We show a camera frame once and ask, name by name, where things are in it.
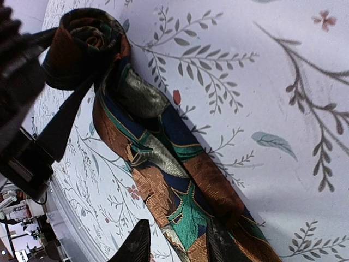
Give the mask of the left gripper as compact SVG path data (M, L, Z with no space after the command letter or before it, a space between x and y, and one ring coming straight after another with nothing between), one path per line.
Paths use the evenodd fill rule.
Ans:
M1 6L1 175L39 200L52 174L40 154L48 163L61 161L79 106L95 76L78 86L39 134L35 142L39 154L22 123L45 85L38 57L50 47L58 28L21 34L21 21L13 19L12 13L12 8Z

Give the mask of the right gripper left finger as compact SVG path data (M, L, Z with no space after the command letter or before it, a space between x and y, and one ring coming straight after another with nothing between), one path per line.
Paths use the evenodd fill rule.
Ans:
M149 262L151 234L149 221L141 219L108 262Z

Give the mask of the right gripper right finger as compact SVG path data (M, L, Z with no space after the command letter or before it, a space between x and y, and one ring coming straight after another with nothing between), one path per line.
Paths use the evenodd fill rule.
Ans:
M231 235L215 218L210 218L208 221L206 245L209 261L245 261L245 255L235 245Z

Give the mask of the brown green patterned tie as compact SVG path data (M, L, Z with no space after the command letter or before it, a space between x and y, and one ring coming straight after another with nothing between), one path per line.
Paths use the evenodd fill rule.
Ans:
M96 8L62 16L43 67L50 87L74 90L91 75L93 122L129 166L141 198L181 261L209 261L206 228L215 218L245 261L279 261L231 183L168 98L130 64L120 23Z

